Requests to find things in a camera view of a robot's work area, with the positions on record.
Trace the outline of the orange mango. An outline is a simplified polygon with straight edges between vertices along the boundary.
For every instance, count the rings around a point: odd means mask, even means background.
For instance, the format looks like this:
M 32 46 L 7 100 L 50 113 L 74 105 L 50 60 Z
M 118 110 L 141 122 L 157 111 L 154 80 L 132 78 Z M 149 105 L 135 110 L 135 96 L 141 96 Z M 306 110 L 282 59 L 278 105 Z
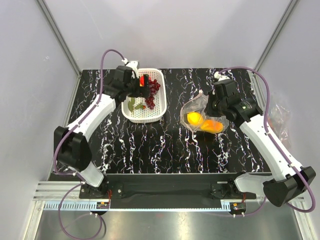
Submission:
M 221 122 L 212 119 L 206 119 L 201 125 L 200 129 L 204 132 L 217 134 L 224 130 L 224 125 Z

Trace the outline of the yellow lemon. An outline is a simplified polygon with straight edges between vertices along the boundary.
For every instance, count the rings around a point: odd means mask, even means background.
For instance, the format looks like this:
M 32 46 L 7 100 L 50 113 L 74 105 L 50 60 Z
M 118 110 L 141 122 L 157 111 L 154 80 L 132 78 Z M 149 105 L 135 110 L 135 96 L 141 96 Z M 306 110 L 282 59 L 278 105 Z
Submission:
M 192 126 L 199 126 L 203 124 L 204 118 L 199 112 L 189 112 L 187 114 L 187 121 Z

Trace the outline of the clear pink-dotted zip bag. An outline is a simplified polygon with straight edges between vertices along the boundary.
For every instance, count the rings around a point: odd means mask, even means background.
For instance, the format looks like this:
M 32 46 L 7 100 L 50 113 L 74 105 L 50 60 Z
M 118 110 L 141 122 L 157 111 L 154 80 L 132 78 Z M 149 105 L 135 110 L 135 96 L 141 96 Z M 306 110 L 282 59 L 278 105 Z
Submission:
M 199 94 L 184 104 L 180 110 L 180 123 L 191 131 L 219 134 L 229 126 L 225 116 L 211 117 L 205 113 L 209 97 L 202 90 Z

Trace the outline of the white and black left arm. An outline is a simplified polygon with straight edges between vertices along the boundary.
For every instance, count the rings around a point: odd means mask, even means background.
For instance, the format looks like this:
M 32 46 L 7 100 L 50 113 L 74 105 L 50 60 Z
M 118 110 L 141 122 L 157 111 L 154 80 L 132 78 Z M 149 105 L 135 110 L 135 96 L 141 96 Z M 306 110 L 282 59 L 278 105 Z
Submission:
M 67 127 L 59 126 L 54 131 L 54 162 L 73 170 L 83 183 L 91 186 L 90 192 L 97 198 L 108 193 L 108 186 L 92 162 L 89 140 L 101 122 L 127 97 L 148 96 L 149 80 L 146 76 L 139 77 L 138 68 L 137 60 L 118 66 L 85 112 Z

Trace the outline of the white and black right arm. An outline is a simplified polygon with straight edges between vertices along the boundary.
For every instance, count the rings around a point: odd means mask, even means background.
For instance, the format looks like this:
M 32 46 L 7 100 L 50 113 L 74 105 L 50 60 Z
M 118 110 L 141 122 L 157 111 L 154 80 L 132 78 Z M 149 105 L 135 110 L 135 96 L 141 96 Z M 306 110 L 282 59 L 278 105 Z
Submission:
M 239 173 L 227 185 L 228 195 L 239 198 L 244 193 L 265 196 L 276 207 L 287 204 L 310 188 L 316 177 L 315 170 L 297 161 L 271 127 L 264 122 L 265 115 L 252 98 L 241 99 L 237 83 L 222 77 L 209 92 L 205 113 L 209 117 L 226 117 L 254 144 L 271 175 Z

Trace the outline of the dark red grape bunch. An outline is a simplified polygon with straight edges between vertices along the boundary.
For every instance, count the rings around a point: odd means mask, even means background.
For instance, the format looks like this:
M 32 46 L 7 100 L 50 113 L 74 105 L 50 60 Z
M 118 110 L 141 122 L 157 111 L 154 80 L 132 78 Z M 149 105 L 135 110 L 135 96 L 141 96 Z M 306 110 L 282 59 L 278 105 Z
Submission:
M 158 93 L 160 86 L 161 85 L 157 82 L 157 80 L 151 80 L 151 79 L 149 80 L 150 93 L 149 93 L 149 96 L 145 99 L 145 103 L 146 103 L 146 106 L 151 110 L 153 110 L 155 107 L 155 103 L 154 103 L 155 95 Z

